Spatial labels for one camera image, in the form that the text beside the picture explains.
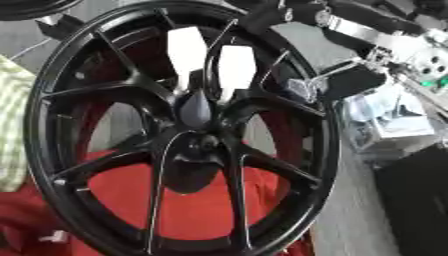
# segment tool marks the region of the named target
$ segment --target checkered fabric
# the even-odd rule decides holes
[[[23,117],[35,76],[0,55],[0,192],[14,192],[26,178]]]

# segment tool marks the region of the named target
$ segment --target bolt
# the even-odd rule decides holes
[[[59,185],[59,186],[64,186],[66,183],[67,183],[67,181],[64,179],[57,179],[54,181],[54,184]]]
[[[201,148],[204,151],[211,151],[219,144],[218,138],[213,135],[206,135],[201,141]]]

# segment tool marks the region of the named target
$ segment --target white plastic protector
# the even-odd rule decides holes
[[[254,51],[249,46],[225,45],[218,63],[222,95],[220,102],[228,102],[236,89],[249,89],[257,72]]]
[[[190,73],[204,67],[207,44],[197,27],[168,32],[168,57],[179,76],[180,90],[188,89]]]

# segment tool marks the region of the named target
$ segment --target black alloy wheel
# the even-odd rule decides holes
[[[316,104],[305,104],[282,87],[289,78],[312,77],[315,72],[274,31],[254,35],[238,25],[235,20],[242,15],[190,1],[130,5],[87,23],[46,62],[27,107],[26,151],[37,186],[73,234],[105,255],[246,256],[275,254],[308,230],[336,175],[335,115],[324,97]],[[188,26],[200,29],[209,54],[204,69],[192,74],[190,90],[178,95],[172,90],[177,77],[166,56],[167,32]],[[249,89],[237,90],[222,105],[216,101],[220,93],[216,62],[225,44],[251,46],[258,72]],[[142,139],[83,162],[92,127],[117,102],[139,113]],[[186,124],[183,113],[194,116],[203,109],[191,105],[206,106],[209,114],[195,127]],[[245,124],[254,115],[267,124],[276,157],[243,142]],[[304,158],[299,141],[303,137],[312,144],[306,168],[296,163]],[[197,241],[158,234],[163,189],[195,193],[208,184],[178,187],[178,176],[171,169],[175,161],[186,166],[212,164],[222,170],[233,209],[230,234]],[[98,174],[135,163],[152,166],[147,224],[142,229],[114,215],[88,185]],[[289,183],[278,205],[252,225],[244,197],[246,166],[274,173]]]
[[[82,0],[2,0],[0,20],[15,21],[44,17],[62,12]]]

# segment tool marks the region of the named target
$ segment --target cable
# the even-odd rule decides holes
[[[23,55],[27,54],[28,52],[33,51],[33,50],[35,50],[36,48],[39,48],[39,47],[41,47],[41,46],[44,46],[45,44],[49,43],[52,39],[53,39],[53,38],[47,38],[47,39],[43,40],[43,41],[40,42],[40,43],[37,43],[37,44],[35,44],[35,45],[33,45],[33,46],[30,46],[30,47],[24,49],[23,51],[17,53],[16,55],[12,56],[12,57],[9,58],[9,59],[12,60],[12,61],[15,61],[16,59],[22,57]]]

